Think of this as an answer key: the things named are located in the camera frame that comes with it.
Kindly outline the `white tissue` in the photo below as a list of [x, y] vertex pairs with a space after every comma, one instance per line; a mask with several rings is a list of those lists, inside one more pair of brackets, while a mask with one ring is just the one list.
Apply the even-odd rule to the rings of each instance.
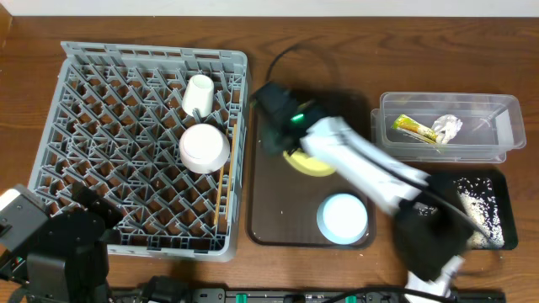
[[447, 144], [462, 127], [462, 121], [455, 115], [446, 114], [438, 118], [432, 125], [431, 129], [436, 134], [435, 142], [437, 144]]

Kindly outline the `white paper cup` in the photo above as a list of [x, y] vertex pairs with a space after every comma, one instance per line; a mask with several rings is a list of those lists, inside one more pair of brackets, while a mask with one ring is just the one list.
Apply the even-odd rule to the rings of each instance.
[[181, 106], [189, 116], [194, 116], [197, 109], [200, 117], [206, 117], [212, 112], [213, 98], [214, 82], [206, 75], [197, 74], [189, 79]]

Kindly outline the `yellow green snack wrapper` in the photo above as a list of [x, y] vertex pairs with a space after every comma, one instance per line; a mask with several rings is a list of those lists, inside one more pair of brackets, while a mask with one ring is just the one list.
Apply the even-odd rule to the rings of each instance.
[[429, 144], [435, 144], [438, 136], [431, 128], [420, 124], [405, 114], [401, 114], [395, 119], [392, 123], [392, 128]]

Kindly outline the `pile of rice and nuts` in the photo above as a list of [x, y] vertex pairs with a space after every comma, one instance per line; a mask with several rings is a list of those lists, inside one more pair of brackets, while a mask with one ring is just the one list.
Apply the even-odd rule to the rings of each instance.
[[442, 180], [451, 180], [464, 212], [481, 228], [483, 234], [474, 231], [467, 241], [471, 249], [502, 248], [505, 244], [494, 182], [490, 177], [439, 173]]

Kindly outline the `light blue bowl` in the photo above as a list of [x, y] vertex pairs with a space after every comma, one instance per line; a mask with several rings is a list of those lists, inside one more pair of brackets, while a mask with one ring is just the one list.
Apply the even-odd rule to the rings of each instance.
[[352, 194], [332, 194], [318, 207], [317, 224], [319, 231], [329, 241], [350, 245], [367, 232], [367, 209]]

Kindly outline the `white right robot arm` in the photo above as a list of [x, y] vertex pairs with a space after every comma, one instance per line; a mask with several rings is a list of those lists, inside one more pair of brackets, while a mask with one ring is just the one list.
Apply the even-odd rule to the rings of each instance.
[[303, 150], [392, 217], [394, 246], [408, 270], [407, 300], [451, 301], [451, 280], [476, 228], [453, 181], [410, 167], [370, 143], [356, 130], [368, 111], [350, 93], [267, 82], [253, 102], [267, 128], [266, 150]]

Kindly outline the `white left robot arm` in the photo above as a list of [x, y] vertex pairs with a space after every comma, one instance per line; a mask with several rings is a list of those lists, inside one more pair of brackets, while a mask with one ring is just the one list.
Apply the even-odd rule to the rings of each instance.
[[50, 215], [18, 184], [1, 195], [1, 278], [14, 302], [111, 302], [107, 243], [123, 215], [93, 190], [72, 186], [76, 209]]

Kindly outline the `yellow plate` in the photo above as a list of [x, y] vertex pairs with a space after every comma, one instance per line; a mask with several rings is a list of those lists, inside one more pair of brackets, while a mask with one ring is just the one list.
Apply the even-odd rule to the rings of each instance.
[[292, 153], [284, 151], [283, 158], [298, 172], [311, 177], [327, 177], [335, 173], [335, 169], [327, 163], [310, 157], [301, 149], [297, 149]]

